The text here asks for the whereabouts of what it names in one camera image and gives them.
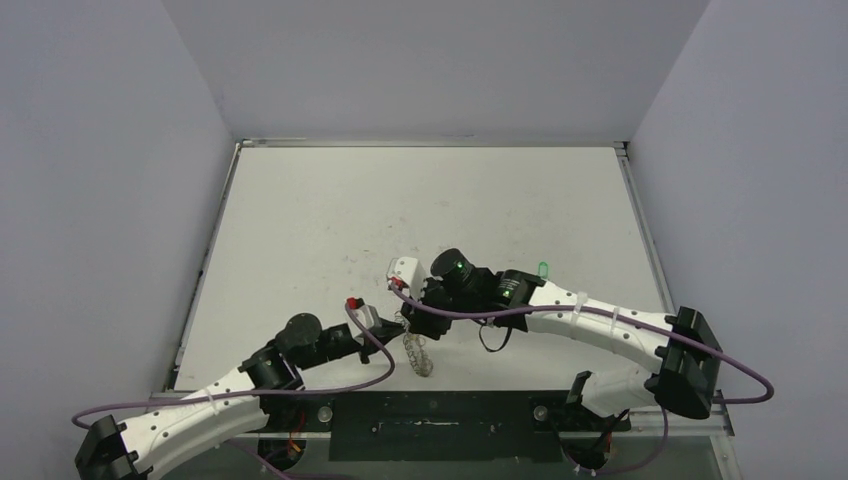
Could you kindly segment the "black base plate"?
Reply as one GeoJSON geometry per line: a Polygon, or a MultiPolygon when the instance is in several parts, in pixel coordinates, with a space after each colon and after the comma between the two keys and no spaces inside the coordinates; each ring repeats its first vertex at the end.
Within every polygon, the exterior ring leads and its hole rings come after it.
{"type": "Polygon", "coordinates": [[[356,391],[262,401],[266,426],[246,435],[260,456],[293,467],[329,443],[335,462],[558,462],[608,453],[628,417],[599,417],[566,390],[356,391]]]}

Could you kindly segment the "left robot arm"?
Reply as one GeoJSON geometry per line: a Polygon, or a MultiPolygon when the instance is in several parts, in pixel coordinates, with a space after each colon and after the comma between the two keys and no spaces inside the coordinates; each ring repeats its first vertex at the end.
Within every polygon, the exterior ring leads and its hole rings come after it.
{"type": "Polygon", "coordinates": [[[306,395],[302,371],[356,355],[384,352],[405,332],[370,305],[348,322],[323,327],[313,314],[291,317],[265,346],[208,386],[163,401],[140,416],[93,422],[75,456],[82,479],[160,479],[177,466],[238,435],[290,428],[306,395]]]}

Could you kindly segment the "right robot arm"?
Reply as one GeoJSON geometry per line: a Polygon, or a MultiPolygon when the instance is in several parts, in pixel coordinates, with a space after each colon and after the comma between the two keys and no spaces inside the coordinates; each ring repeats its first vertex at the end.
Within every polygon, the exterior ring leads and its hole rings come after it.
{"type": "Polygon", "coordinates": [[[627,368],[575,376],[565,414],[577,428],[648,406],[694,420],[710,415],[721,347],[694,309],[626,309],[536,274],[477,267],[456,248],[441,253],[429,269],[415,258],[396,258],[386,279],[402,299],[411,331],[429,339],[440,339],[455,321],[480,320],[511,331],[560,336],[628,360],[627,368]]]}

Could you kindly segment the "metal disc with key rings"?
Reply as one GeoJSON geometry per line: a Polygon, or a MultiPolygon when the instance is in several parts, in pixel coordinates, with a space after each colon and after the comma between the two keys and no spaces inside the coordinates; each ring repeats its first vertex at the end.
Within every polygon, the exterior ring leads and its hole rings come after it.
{"type": "Polygon", "coordinates": [[[425,349],[426,338],[420,334],[411,332],[410,322],[400,311],[395,312],[395,321],[404,329],[401,339],[411,369],[419,377],[430,377],[433,373],[434,365],[425,349]]]}

